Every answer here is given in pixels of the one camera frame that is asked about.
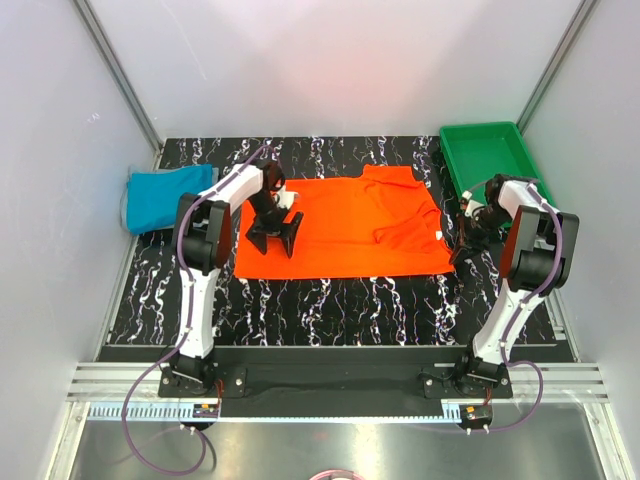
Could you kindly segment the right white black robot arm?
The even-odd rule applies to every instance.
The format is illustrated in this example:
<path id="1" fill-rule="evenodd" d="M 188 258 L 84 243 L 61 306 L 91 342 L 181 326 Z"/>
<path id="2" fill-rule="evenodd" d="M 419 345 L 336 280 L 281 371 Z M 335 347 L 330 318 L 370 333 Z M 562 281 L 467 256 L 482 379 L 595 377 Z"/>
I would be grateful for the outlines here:
<path id="1" fill-rule="evenodd" d="M 509 224 L 498 298 L 481 330 L 456 361 L 451 383 L 462 395 L 482 396 L 507 380 L 510 354 L 532 312 L 566 283 L 579 218 L 553 207 L 533 178 L 497 174 L 484 185 L 485 202 L 461 196 L 458 232 L 449 263 L 457 267 L 487 250 L 490 236 Z"/>

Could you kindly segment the orange t shirt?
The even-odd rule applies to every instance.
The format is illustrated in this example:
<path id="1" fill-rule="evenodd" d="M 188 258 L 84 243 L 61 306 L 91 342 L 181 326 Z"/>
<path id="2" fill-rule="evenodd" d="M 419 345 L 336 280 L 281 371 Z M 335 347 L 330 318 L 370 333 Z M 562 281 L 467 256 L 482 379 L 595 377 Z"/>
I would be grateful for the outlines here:
<path id="1" fill-rule="evenodd" d="M 291 255 L 271 238 L 261 253 L 246 237 L 254 211 L 241 211 L 234 274 L 304 280 L 453 272 L 441 210 L 409 166 L 367 164 L 358 177 L 290 179 L 302 213 Z"/>

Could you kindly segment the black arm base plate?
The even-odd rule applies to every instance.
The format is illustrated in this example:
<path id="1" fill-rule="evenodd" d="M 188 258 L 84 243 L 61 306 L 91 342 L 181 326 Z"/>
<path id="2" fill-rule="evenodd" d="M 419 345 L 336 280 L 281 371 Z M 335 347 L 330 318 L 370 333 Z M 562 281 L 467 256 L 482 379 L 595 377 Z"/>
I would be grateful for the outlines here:
<path id="1" fill-rule="evenodd" d="M 502 364 L 472 358 L 466 347 L 216 347 L 202 360 L 169 360 L 161 368 L 162 397 L 230 398 L 277 389 L 400 391 L 429 399 L 508 399 Z"/>

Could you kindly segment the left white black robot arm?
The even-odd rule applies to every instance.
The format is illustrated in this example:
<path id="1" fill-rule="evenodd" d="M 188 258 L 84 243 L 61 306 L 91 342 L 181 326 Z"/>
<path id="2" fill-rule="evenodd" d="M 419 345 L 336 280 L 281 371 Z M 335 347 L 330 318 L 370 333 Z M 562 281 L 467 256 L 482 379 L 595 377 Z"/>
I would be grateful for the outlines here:
<path id="1" fill-rule="evenodd" d="M 169 379 L 196 396 L 220 386 L 213 351 L 213 307 L 218 277 L 233 247 L 232 216 L 248 203 L 254 211 L 246 238 L 264 255 L 268 241 L 281 242 L 285 257 L 293 257 L 303 219 L 293 214 L 297 199 L 286 187 L 285 175 L 273 159 L 248 159 L 212 187 L 182 195 L 172 233 L 181 279 L 181 310 L 177 345 L 163 357 Z"/>

